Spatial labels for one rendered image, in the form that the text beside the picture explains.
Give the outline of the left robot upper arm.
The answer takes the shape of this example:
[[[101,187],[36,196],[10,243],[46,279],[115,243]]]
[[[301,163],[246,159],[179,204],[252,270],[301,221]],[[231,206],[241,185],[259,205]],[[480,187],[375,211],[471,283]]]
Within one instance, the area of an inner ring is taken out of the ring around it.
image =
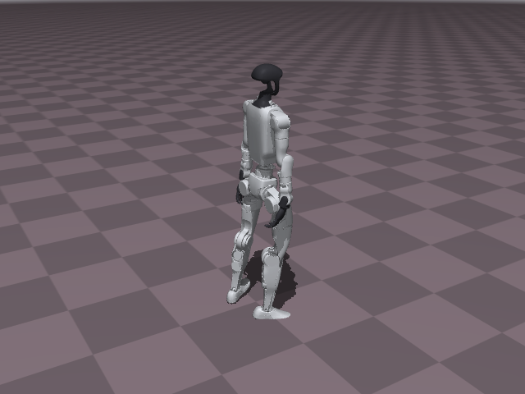
[[[252,100],[253,100],[253,99],[252,99]],[[248,104],[249,104],[252,100],[246,100],[246,101],[244,101],[244,103],[243,103],[243,111],[244,111],[244,124],[243,124],[244,136],[243,136],[243,143],[244,143],[244,145],[246,145],[246,146],[248,146],[248,141],[247,141],[247,123],[246,123],[246,109],[247,109]]]

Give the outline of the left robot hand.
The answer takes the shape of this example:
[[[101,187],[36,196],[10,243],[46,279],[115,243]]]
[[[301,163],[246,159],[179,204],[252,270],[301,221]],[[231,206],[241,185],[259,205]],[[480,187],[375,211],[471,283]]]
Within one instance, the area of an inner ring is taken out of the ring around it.
[[[240,177],[239,179],[242,181],[244,178],[243,178],[243,175],[244,175],[244,172],[243,170],[240,170]],[[239,196],[240,196],[240,201],[239,201]],[[243,196],[244,198],[244,196]],[[236,201],[238,204],[242,204],[242,194],[240,193],[240,190],[239,190],[239,184],[237,186],[237,193],[236,193]],[[242,204],[243,205],[243,204]]]

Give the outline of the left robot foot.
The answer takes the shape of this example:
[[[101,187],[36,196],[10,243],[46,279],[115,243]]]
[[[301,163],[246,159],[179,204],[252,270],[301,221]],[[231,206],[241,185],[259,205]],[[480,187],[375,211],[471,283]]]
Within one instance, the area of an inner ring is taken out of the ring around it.
[[[226,297],[227,302],[235,303],[240,298],[240,296],[249,289],[250,284],[251,282],[248,278],[243,278],[241,280],[240,289],[238,291],[235,291],[235,287],[233,288],[233,290],[230,289],[228,291]]]

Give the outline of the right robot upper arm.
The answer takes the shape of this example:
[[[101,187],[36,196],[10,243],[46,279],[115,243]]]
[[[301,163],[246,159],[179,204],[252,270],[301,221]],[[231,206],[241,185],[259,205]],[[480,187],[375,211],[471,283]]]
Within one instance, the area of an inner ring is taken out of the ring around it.
[[[283,158],[291,156],[286,153],[289,147],[290,118],[281,111],[273,111],[270,114],[270,124],[275,138],[276,164],[281,167]]]

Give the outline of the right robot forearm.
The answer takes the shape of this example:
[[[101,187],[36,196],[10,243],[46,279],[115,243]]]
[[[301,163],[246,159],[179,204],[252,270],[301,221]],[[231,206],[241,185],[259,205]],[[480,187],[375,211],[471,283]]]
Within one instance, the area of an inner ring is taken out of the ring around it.
[[[294,159],[291,156],[285,156],[282,161],[281,170],[277,172],[279,177],[279,187],[280,187],[280,201],[281,197],[286,196],[288,198],[288,204],[292,203],[293,196],[292,192],[292,169],[293,169]]]

